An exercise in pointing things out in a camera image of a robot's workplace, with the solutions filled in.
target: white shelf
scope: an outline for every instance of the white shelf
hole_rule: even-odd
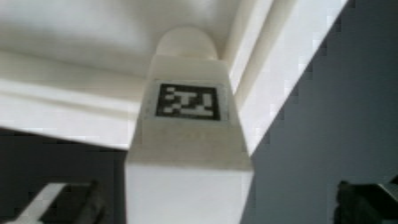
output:
[[[144,79],[0,52],[0,126],[128,149]]]

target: white plastic pillar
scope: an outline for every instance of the white plastic pillar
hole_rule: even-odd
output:
[[[228,67],[194,28],[160,40],[137,124],[128,224],[239,224],[253,165]]]

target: black and white square marker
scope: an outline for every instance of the black and white square marker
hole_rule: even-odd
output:
[[[221,121],[217,88],[160,84],[155,116]]]

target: dark gray wall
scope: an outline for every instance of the dark gray wall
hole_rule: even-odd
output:
[[[125,223],[127,152],[0,129],[0,223],[15,219],[48,182],[96,180],[107,223]]]
[[[333,223],[336,186],[398,175],[398,1],[352,1],[255,154],[244,224]]]

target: rounded top of post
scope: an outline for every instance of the rounded top of post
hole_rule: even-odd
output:
[[[208,34],[196,27],[178,27],[164,35],[157,55],[217,60],[217,49]]]

